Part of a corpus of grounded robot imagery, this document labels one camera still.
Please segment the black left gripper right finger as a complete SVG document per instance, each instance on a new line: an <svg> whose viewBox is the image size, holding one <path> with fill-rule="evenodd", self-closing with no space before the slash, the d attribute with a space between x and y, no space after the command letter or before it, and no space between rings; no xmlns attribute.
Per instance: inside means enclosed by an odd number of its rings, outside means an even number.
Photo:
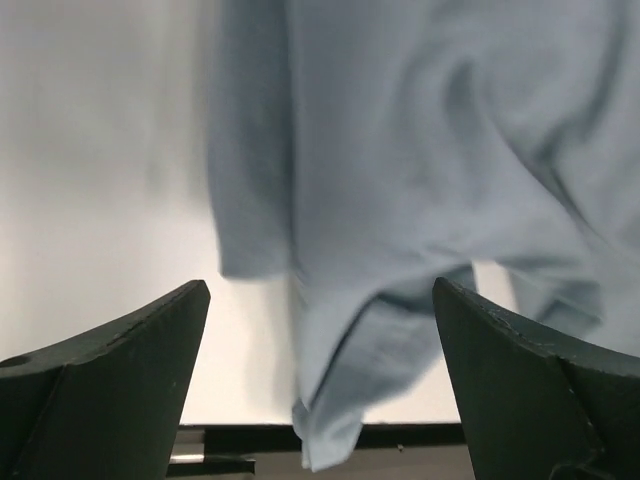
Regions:
<svg viewBox="0 0 640 480"><path fill-rule="evenodd" d="M476 478L638 479L638 358L445 278L432 299Z"/></svg>

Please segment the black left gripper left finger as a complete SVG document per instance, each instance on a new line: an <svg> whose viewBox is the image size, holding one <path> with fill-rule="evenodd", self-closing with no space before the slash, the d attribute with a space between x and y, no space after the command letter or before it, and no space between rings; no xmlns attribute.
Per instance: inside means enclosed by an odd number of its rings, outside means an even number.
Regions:
<svg viewBox="0 0 640 480"><path fill-rule="evenodd" d="M206 283L189 281L2 361L2 478L164 478L209 302Z"/></svg>

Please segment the light blue t shirt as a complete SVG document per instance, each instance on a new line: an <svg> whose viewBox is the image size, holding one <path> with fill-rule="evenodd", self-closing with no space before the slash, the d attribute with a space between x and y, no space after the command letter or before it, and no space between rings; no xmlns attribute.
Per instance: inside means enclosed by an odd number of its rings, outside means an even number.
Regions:
<svg viewBox="0 0 640 480"><path fill-rule="evenodd" d="M216 1L221 273L294 293L303 465L440 354L431 290L506 268L527 317L639 351L635 1Z"/></svg>

